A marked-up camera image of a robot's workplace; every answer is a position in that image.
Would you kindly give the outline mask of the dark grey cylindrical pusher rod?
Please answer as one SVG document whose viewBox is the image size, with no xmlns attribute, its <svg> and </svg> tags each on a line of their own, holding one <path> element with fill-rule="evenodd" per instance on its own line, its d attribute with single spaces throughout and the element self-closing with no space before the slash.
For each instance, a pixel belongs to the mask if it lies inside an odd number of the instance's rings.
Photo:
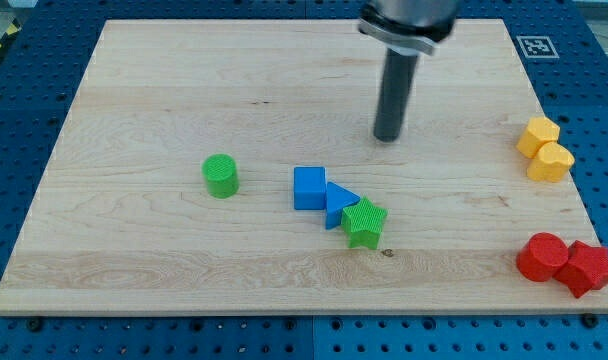
<svg viewBox="0 0 608 360">
<path fill-rule="evenodd" d="M 373 126 L 373 135 L 382 142 L 394 142 L 401 134 L 417 61 L 417 55 L 386 51 Z"/>
</svg>

